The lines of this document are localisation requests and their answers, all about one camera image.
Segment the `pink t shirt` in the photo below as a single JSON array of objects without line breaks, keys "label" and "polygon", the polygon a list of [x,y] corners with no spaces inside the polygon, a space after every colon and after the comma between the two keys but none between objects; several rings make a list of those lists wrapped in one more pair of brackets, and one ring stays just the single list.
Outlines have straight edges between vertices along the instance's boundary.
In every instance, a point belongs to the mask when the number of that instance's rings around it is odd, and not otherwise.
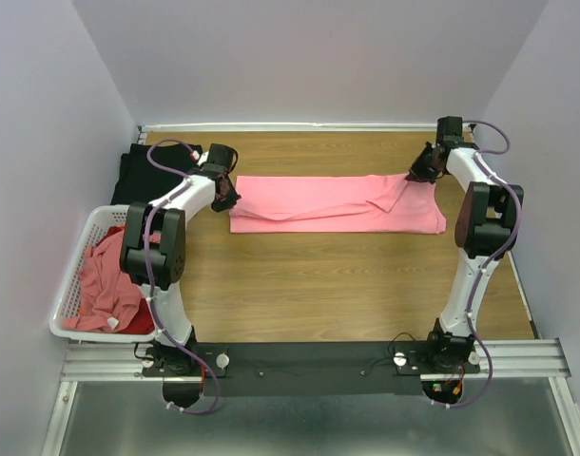
[{"label": "pink t shirt", "polygon": [[440,235],[447,220],[430,183],[401,174],[360,177],[237,177],[241,199],[230,232]]}]

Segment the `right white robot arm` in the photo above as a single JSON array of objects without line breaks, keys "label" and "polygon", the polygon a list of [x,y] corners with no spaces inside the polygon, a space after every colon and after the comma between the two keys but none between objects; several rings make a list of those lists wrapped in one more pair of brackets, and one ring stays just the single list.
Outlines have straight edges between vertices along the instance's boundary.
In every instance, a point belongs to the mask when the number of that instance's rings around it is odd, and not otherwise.
[{"label": "right white robot arm", "polygon": [[474,349],[476,321],[489,280],[516,242],[524,190],[509,184],[485,163],[487,153],[464,136],[464,127],[488,126],[446,116],[437,120],[435,141],[428,142],[409,168],[407,181],[433,184],[452,176],[464,190],[454,228],[458,263],[448,302],[429,332],[418,360],[443,372],[466,363]]}]

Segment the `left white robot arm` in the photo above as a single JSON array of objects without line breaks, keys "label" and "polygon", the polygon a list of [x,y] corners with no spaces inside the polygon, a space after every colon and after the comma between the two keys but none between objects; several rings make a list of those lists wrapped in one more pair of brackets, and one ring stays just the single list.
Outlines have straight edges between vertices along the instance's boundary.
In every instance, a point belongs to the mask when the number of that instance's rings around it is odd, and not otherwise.
[{"label": "left white robot arm", "polygon": [[188,171],[156,161],[157,144],[149,146],[145,157],[154,168],[177,176],[180,182],[149,203],[133,202],[126,212],[126,228],[120,269],[145,294],[154,323],[154,342],[168,346],[164,364],[175,374],[190,373],[196,365],[208,366],[193,347],[195,335],[184,312],[178,284],[186,263],[187,223],[202,209],[220,213],[232,209],[241,196],[231,180],[239,160],[232,147],[213,143],[201,154],[187,143],[176,140],[192,160]]}]

